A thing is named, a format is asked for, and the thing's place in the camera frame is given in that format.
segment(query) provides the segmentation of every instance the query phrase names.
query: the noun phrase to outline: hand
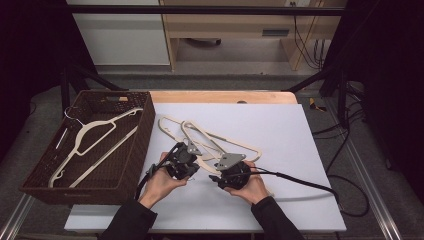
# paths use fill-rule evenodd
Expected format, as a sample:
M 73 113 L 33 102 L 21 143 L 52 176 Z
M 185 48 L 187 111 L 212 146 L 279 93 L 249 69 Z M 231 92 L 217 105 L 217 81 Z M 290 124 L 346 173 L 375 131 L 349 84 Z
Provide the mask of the hand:
M 250 167 L 250 171 L 257 172 L 258 170 L 255 168 L 255 164 L 253 162 L 244 161 L 246 165 Z M 262 199 L 268 196 L 268 192 L 265 188 L 264 181 L 261 176 L 250 175 L 249 181 L 247 184 L 240 190 L 236 190 L 234 188 L 226 187 L 225 191 L 229 192 L 231 196 L 238 196 L 243 198 L 250 205 L 256 204 Z
M 166 156 L 166 152 L 162 153 L 161 160 Z M 165 168 L 160 168 L 153 174 L 152 178 L 147 181 L 144 190 L 138 202 L 146 208 L 152 208 L 157 202 L 168 196 L 177 187 L 185 186 L 189 177 L 177 180 L 169 176 Z

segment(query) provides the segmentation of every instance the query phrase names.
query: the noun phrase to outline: white table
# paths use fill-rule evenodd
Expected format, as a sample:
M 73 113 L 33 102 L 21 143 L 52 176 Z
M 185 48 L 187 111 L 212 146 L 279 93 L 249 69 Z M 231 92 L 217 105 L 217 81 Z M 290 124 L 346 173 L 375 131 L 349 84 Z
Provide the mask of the white table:
M 155 110 L 156 121 L 163 115 L 193 120 L 208 131 L 261 148 L 258 167 L 330 186 L 301 105 L 155 103 Z M 158 162 L 161 152 L 169 151 L 175 143 L 155 124 L 144 169 Z M 225 147 L 229 152 L 240 150 Z M 152 233 L 262 231 L 250 206 L 218 188 L 208 175 L 200 169 L 186 187 L 174 190 L 152 208 L 159 214 Z M 263 178 L 280 207 L 302 232 L 346 230 L 331 194 L 275 176 Z M 118 208 L 75 205 L 65 229 L 102 232 Z

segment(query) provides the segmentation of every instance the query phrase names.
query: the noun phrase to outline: forearm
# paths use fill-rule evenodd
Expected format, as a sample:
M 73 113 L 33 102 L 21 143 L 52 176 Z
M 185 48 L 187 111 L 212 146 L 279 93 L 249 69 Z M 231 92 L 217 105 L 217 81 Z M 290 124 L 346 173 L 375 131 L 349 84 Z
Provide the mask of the forearm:
M 251 210 L 262 226 L 266 240 L 304 240 L 302 234 L 272 197 L 266 197 L 252 205 Z
M 100 240 L 144 239 L 157 214 L 135 200 L 129 200 L 116 212 Z

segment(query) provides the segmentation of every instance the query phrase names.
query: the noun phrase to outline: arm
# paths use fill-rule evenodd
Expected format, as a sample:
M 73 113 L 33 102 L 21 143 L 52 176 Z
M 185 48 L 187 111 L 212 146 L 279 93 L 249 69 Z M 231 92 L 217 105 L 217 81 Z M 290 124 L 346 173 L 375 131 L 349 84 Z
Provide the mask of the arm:
M 150 208 L 168 196 L 175 188 L 186 185 L 187 179 L 173 179 L 166 169 L 159 169 L 147 182 L 138 201 L 128 200 L 119 208 L 100 240 L 144 239 L 157 216 Z
M 257 171 L 255 164 L 245 163 L 252 172 Z M 268 196 L 265 184 L 260 175 L 251 175 L 247 184 L 240 190 L 225 188 L 232 196 L 243 198 L 252 208 L 252 213 L 262 226 L 266 240 L 303 240 L 302 234 L 286 217 L 283 210 L 272 197 Z

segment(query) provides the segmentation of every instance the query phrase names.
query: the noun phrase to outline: basket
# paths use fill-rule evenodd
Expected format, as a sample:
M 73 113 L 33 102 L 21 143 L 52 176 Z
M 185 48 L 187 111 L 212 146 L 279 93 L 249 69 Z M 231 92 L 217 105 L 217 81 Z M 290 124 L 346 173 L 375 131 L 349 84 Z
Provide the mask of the basket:
M 49 179 L 72 152 L 82 124 L 110 120 L 141 107 L 134 115 L 91 128 L 80 141 L 79 152 L 64 167 L 63 175 L 49 187 Z M 136 191 L 149 146 L 155 109 L 149 92 L 81 91 L 62 121 L 38 164 L 26 178 L 20 191 L 47 204 L 121 205 Z M 70 188 L 87 169 L 111 151 L 125 135 L 136 132 L 122 142 L 77 186 Z M 110 133 L 98 142 L 107 132 Z

